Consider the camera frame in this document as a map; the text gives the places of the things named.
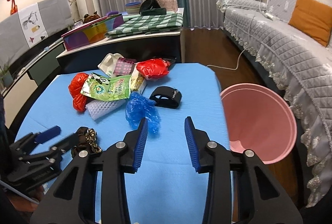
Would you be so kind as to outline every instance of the stack of bowls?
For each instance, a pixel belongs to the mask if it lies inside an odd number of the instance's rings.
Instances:
[[[128,14],[136,14],[139,13],[139,9],[141,7],[141,2],[131,2],[126,4],[126,11]]]

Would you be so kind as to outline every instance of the orange cushion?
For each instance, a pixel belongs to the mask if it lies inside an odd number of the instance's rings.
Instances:
[[[297,0],[288,24],[326,47],[332,28],[332,8],[315,0]]]

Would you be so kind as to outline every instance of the green panda package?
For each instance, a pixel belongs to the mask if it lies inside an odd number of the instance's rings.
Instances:
[[[131,75],[108,78],[91,73],[83,84],[81,94],[102,101],[129,98]]]

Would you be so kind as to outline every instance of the blue gripper pad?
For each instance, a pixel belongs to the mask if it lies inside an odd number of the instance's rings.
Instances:
[[[53,139],[54,137],[58,136],[61,133],[61,128],[59,126],[54,126],[44,132],[41,132],[36,136],[34,141],[38,144],[43,144],[44,142]]]

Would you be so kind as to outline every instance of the blue tablecloth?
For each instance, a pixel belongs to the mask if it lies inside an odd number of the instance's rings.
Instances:
[[[61,135],[39,145],[34,153],[45,151],[79,127],[94,128],[103,150],[122,141],[131,131],[125,118],[125,105],[93,121],[88,113],[72,107],[68,85],[75,74],[61,75],[42,93],[27,114],[17,139],[29,132],[44,131],[54,125]],[[204,213],[208,174],[197,174],[191,165],[184,134],[184,120],[191,116],[197,129],[208,133],[229,149],[229,140],[220,85],[215,73],[200,64],[176,64],[169,75],[148,81],[143,95],[149,97],[158,86],[170,86],[182,93],[178,109],[157,108],[161,117],[160,132],[149,134],[142,165],[136,174],[126,174],[126,190],[131,222],[140,224],[199,224]],[[63,156],[62,168],[71,161]],[[96,194],[96,222],[100,220],[101,173]]]

